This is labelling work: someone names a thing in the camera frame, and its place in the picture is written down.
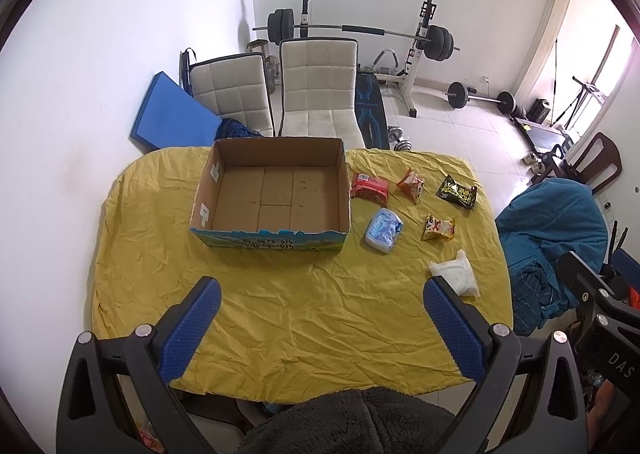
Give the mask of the white soft pad pack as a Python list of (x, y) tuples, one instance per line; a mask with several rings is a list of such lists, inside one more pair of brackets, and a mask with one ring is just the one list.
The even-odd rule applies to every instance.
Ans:
[(428, 270), (433, 276), (442, 277), (459, 297), (478, 298), (480, 289), (466, 253), (460, 249), (452, 260), (431, 262)]

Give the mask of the panda snack packet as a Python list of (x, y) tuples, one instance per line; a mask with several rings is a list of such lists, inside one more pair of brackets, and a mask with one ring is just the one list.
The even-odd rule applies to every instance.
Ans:
[(454, 219), (442, 219), (435, 217), (433, 214), (427, 214), (422, 231), (423, 240), (450, 240), (454, 238), (455, 233), (456, 221)]

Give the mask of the orange snack packet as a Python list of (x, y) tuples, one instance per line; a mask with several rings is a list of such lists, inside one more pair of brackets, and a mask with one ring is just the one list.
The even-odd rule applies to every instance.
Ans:
[(396, 186), (416, 205), (424, 191), (424, 180), (416, 171), (409, 168)]

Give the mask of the blue tissue pack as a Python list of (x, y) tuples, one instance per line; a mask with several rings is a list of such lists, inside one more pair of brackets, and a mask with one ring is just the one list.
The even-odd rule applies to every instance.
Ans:
[(404, 223), (394, 211), (381, 208), (371, 219), (364, 242), (379, 252), (390, 253), (403, 228)]

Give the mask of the red snack packet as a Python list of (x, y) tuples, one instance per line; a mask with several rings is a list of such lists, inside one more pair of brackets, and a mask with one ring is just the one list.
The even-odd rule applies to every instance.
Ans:
[(386, 206), (388, 194), (390, 193), (390, 183), (381, 177), (372, 177), (364, 173), (355, 173), (350, 186), (350, 197), (362, 198)]

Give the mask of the teal blanket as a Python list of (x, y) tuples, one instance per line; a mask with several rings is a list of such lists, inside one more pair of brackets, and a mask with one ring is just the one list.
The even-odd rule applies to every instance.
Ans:
[(598, 272), (608, 250), (608, 227), (591, 188), (544, 180), (514, 197), (495, 219), (511, 282), (513, 329), (528, 336), (579, 304), (556, 275), (574, 252)]

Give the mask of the yellow tablecloth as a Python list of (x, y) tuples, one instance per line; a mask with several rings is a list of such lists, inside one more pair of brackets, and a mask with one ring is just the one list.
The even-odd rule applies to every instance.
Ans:
[[(468, 256), (491, 323), (511, 324), (506, 259), (489, 200), (464, 210), (436, 196), (451, 175), (476, 183), (463, 160), (433, 153), (352, 149), (352, 171), (399, 180), (409, 168), (425, 189), (415, 205), (399, 191), (404, 223), (382, 255), (363, 242), (375, 205), (352, 203), (339, 252), (211, 248), (190, 230), (205, 147), (147, 154), (117, 177), (103, 205), (93, 271), (92, 329), (99, 338), (155, 323), (203, 276), (219, 281), (221, 308), (176, 387), (252, 401), (297, 403), (350, 388), (408, 394), (460, 385), (462, 376), (423, 307), (431, 262)], [(427, 214), (454, 219), (454, 238), (423, 240)]]

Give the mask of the dark wooden chair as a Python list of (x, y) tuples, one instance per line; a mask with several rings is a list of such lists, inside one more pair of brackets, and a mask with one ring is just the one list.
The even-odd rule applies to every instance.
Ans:
[(593, 195), (610, 186), (623, 172), (623, 162), (617, 145), (605, 134), (598, 132), (577, 158), (568, 159), (560, 145), (544, 153), (542, 169), (532, 178), (536, 185), (548, 177), (559, 177), (589, 185)]

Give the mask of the dark fuzzy garment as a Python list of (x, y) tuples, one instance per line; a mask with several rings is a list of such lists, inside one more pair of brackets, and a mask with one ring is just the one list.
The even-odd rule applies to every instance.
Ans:
[(250, 430), (240, 453), (429, 453), (454, 421), (440, 406), (374, 387), (318, 396)]

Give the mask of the open cardboard box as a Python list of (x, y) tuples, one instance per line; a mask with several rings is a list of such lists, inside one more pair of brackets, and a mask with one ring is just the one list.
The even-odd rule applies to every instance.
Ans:
[(344, 143), (333, 137), (218, 140), (190, 230), (217, 248), (339, 251), (350, 230)]

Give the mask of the blue foam mat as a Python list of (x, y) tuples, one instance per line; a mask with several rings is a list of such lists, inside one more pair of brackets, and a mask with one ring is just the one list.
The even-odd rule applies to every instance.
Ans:
[(150, 83), (132, 126), (131, 140), (145, 151), (168, 147), (209, 147), (221, 125), (218, 117), (159, 72)]

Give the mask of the dark blue knitted cloth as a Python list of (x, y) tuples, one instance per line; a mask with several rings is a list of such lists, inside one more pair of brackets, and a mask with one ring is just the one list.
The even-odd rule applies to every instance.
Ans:
[(262, 137), (262, 133), (247, 128), (238, 120), (224, 118), (217, 129), (215, 140), (245, 139), (245, 137)]

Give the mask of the floor barbell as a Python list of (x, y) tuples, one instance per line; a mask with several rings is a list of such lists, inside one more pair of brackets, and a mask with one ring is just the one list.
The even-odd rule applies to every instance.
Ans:
[(465, 107), (470, 100), (496, 104), (501, 114), (504, 115), (512, 115), (516, 107), (515, 98), (509, 91), (502, 91), (497, 97), (480, 96), (471, 94), (469, 89), (465, 88), (461, 82), (450, 83), (446, 91), (446, 96), (449, 105), (454, 109)]

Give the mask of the left white padded chair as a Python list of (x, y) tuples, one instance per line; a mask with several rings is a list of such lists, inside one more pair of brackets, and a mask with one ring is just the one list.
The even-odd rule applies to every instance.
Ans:
[(221, 118), (231, 118), (262, 136), (276, 134), (264, 56), (242, 53), (199, 62), (189, 70), (191, 95)]

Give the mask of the white padded chair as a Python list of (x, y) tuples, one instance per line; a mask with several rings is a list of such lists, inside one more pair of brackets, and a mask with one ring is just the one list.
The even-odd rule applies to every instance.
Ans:
[(280, 136), (332, 137), (366, 146), (356, 109), (358, 43), (315, 36), (280, 44)]
[(264, 56), (242, 53), (199, 62), (189, 70), (191, 95), (221, 118), (231, 118), (262, 136), (276, 134)]

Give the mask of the chrome dumbbell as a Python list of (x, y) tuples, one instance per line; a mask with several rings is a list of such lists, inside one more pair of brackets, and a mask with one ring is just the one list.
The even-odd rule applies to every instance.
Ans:
[(402, 131), (401, 127), (390, 125), (387, 128), (387, 137), (390, 142), (390, 148), (392, 148), (393, 151), (411, 151), (412, 144), (405, 138), (404, 131)]

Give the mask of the right white padded chair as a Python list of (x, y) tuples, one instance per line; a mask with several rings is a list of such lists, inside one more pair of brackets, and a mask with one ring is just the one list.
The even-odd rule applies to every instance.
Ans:
[(358, 43), (315, 36), (280, 44), (280, 136), (332, 137), (366, 146), (356, 109)]

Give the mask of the barbell on rack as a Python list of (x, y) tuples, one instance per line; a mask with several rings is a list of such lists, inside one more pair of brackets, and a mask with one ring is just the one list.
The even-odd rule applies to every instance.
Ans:
[(430, 24), (424, 36), (420, 34), (409, 34), (397, 31), (385, 30), (360, 24), (296, 24), (294, 22), (294, 12), (292, 8), (279, 8), (270, 13), (265, 26), (254, 27), (254, 31), (265, 31), (268, 34), (268, 41), (279, 45), (284, 40), (291, 40), (295, 32), (303, 34), (304, 29), (324, 29), (336, 30), (348, 33), (367, 34), (368, 36), (394, 36), (411, 40), (416, 44), (418, 50), (422, 50), (427, 59), (435, 62), (443, 62), (449, 59), (454, 52), (459, 52), (460, 48), (454, 45), (454, 37), (444, 27)]

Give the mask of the white weight bench rack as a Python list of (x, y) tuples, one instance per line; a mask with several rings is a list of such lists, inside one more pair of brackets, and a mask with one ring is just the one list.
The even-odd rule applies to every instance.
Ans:
[[(309, 22), (309, 3), (311, 0), (302, 0), (302, 13), (300, 14), (300, 24), (310, 24)], [(418, 24), (416, 25), (416, 33), (420, 36), (424, 36), (426, 28), (430, 25), (437, 5), (434, 0), (424, 0), (419, 13)], [(304, 29), (303, 34), (299, 36), (303, 39), (307, 38), (309, 30)], [(408, 111), (408, 115), (411, 118), (415, 118), (418, 115), (416, 106), (414, 106), (413, 99), (411, 97), (411, 91), (416, 82), (416, 73), (418, 72), (419, 62), (424, 55), (422, 50), (416, 48), (416, 44), (409, 40), (411, 45), (409, 47), (404, 65), (398, 69), (395, 74), (389, 73), (377, 73), (375, 76), (378, 81), (382, 81), (386, 84), (395, 84), (399, 90), (400, 98), (404, 101)]]

